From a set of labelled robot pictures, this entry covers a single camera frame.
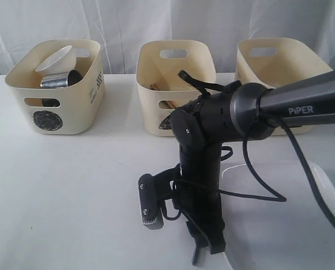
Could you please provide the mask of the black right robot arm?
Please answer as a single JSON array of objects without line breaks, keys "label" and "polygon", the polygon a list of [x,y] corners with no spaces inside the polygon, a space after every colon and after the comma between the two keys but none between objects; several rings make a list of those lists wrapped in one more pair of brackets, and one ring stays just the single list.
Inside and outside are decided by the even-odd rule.
[{"label": "black right robot arm", "polygon": [[295,125],[335,124],[335,70],[275,89],[240,81],[206,83],[185,71],[179,77],[200,92],[196,100],[175,109],[170,119],[180,151],[176,205],[187,218],[196,253],[204,247],[212,254],[225,250],[218,189],[223,143],[263,140],[277,127],[285,130],[319,208],[335,229],[335,216],[291,131]]}]

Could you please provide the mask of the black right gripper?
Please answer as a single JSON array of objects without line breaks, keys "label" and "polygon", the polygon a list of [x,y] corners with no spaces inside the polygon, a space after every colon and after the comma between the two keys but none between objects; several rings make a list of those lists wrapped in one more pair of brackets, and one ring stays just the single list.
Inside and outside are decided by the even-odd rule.
[{"label": "black right gripper", "polygon": [[224,238],[225,222],[222,218],[221,197],[215,191],[220,180],[222,144],[212,144],[201,151],[180,147],[180,173],[183,182],[181,206],[189,217],[206,232],[207,239],[190,220],[186,222],[195,247],[209,246],[210,253],[223,253],[226,247]]}]

